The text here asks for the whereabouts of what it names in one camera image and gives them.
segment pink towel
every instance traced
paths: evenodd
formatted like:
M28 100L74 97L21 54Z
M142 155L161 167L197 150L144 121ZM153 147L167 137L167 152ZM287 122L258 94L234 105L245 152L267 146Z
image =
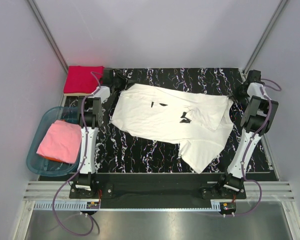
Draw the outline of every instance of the pink towel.
M80 144L81 127L57 120L48 129L36 153L49 160L74 164Z

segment black marble surface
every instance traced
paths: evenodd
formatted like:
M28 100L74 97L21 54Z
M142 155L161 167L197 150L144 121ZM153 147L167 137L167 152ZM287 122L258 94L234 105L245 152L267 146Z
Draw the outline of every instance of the black marble surface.
M242 82L237 68L142 68L120 69L139 84L209 95L228 95ZM95 166L98 173L194 173L178 157L178 144L133 137L110 124L118 94L102 105L103 126L99 129L95 146ZM78 98L67 97L65 106L76 107ZM203 171L223 172L235 156L241 131L243 104L234 103L229 112L234 123L224 150ZM261 143L252 155L249 172L268 172L269 165Z

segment blue plastic basket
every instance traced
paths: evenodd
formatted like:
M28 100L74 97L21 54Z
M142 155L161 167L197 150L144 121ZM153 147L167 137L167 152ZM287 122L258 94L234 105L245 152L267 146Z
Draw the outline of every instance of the blue plastic basket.
M77 170L80 151L74 164L51 161L37 154L38 147L44 139L51 124L53 124L56 120L65 120L71 124L78 124L77 113L77 107L57 106L51 108L43 115L26 158L26 165L31 172L47 177L58 177Z

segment gray wall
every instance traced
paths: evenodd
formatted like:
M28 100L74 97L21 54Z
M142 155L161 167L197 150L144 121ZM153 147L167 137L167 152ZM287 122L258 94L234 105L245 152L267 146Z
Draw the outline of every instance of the gray wall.
M279 0L36 0L69 65L244 68Z
M25 0L0 0L0 240L11 239L28 181L26 156L65 73Z
M283 88L268 91L279 101L268 137L279 174L290 181L300 212L300 1L290 1L252 68Z

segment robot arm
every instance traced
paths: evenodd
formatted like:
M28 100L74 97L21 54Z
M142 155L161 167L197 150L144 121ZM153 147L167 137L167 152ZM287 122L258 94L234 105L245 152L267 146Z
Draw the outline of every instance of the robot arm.
M84 97L78 99L78 121L81 126L81 152L79 159L79 174L73 179L70 190L70 198L92 198L97 194L96 167L95 167L95 147L96 139L103 123L102 103L116 91L130 88L134 84L133 81L126 78L120 73L115 73L112 68L103 70L102 84L99 90L92 96L85 99L84 110L82 116L82 102ZM83 117L87 125L88 135L86 137L86 128L84 127Z
M241 126L243 127L241 140L231 164L211 190L213 194L203 193L202 196L204 199L213 199L216 196L233 198L233 195L237 195L240 191L244 190L243 172L247 171L249 161L257 143L269 131L279 105L277 101L270 100L271 112L269 118L262 130L255 134L264 124L269 111L269 101L265 96L268 97L265 87L261 82L261 72L251 70L248 73L246 81L237 87L229 97L238 102L249 98L248 106L241 120Z

